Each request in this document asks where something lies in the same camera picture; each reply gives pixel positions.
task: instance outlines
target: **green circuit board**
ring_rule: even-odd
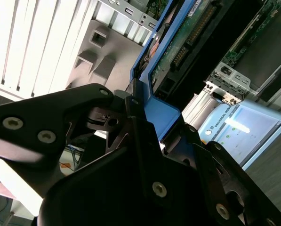
[[[172,42],[164,52],[163,57],[156,65],[151,76],[152,80],[157,79],[162,72],[167,72],[170,69],[171,63],[181,51],[182,46],[196,27],[196,24],[199,22],[202,13],[205,11],[209,3],[210,0],[197,0],[194,3],[188,17],[184,20],[179,31],[176,33]]]
[[[275,17],[280,8],[281,0],[268,0],[260,9],[257,16],[254,17],[248,27],[237,39],[222,61],[230,67],[234,67],[249,46]]]
[[[159,20],[161,14],[163,13],[165,7],[167,6],[169,0],[151,0],[147,6],[148,10],[146,13],[149,12],[154,14],[154,19]]]

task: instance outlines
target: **monitor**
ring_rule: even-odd
[[[199,129],[203,142],[221,144],[244,170],[279,134],[281,113],[250,100],[221,104]]]

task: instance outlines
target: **screw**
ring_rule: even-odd
[[[7,129],[16,130],[23,127],[23,121],[16,117],[8,117],[3,120],[3,126]]]
[[[51,144],[56,140],[56,135],[49,130],[43,130],[38,133],[38,139],[43,143]]]
[[[104,94],[104,95],[108,95],[109,93],[106,91],[106,90],[104,90],[104,89],[100,89],[100,92],[101,92],[101,94]]]
[[[190,129],[191,132],[196,132],[196,129],[192,126],[188,126],[188,128]]]
[[[221,150],[221,146],[219,144],[215,143],[215,147],[217,150]]]
[[[132,99],[132,102],[135,103],[135,104],[139,104],[138,101],[135,100],[135,99]]]
[[[218,203],[216,205],[216,209],[217,209],[217,212],[220,214],[220,216],[222,218],[224,218],[225,220],[228,220],[229,219],[229,212],[228,210],[225,208],[225,206],[223,206],[222,204]]]
[[[266,219],[270,226],[276,226],[276,224],[269,218]]]
[[[152,80],[152,86],[155,85],[156,81],[157,81],[157,79],[153,78],[153,80]]]
[[[160,183],[158,181],[155,181],[153,183],[153,191],[160,198],[164,198],[167,195],[167,189],[165,188],[165,186],[162,183]]]
[[[210,129],[205,131],[205,135],[209,136],[212,133],[212,131]]]

